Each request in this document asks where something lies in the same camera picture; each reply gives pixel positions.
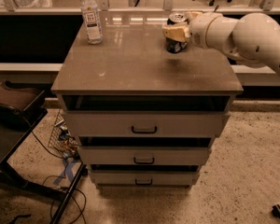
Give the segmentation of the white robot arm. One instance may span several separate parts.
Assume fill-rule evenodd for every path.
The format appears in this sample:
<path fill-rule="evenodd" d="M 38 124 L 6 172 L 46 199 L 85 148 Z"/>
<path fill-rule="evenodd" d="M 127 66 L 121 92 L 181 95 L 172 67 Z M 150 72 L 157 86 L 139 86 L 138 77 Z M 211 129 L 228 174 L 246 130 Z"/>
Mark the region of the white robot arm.
<path fill-rule="evenodd" d="M 202 49 L 215 49 L 248 67 L 270 67 L 280 76 L 280 25 L 263 13 L 233 19 L 216 12 L 187 12 L 182 22 L 162 25 L 163 35 Z"/>

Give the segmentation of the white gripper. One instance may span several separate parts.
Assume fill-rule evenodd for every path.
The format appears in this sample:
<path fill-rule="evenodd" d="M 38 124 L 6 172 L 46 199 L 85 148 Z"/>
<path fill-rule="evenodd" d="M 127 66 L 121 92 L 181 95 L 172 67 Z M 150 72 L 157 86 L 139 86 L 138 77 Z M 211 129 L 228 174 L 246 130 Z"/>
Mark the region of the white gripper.
<path fill-rule="evenodd" d="M 208 34 L 211 25 L 222 15 L 216 12 L 186 11 L 189 25 L 175 24 L 162 26 L 163 35 L 174 41 L 185 43 L 190 39 L 192 45 L 202 49 L 221 49 L 222 43 Z"/>

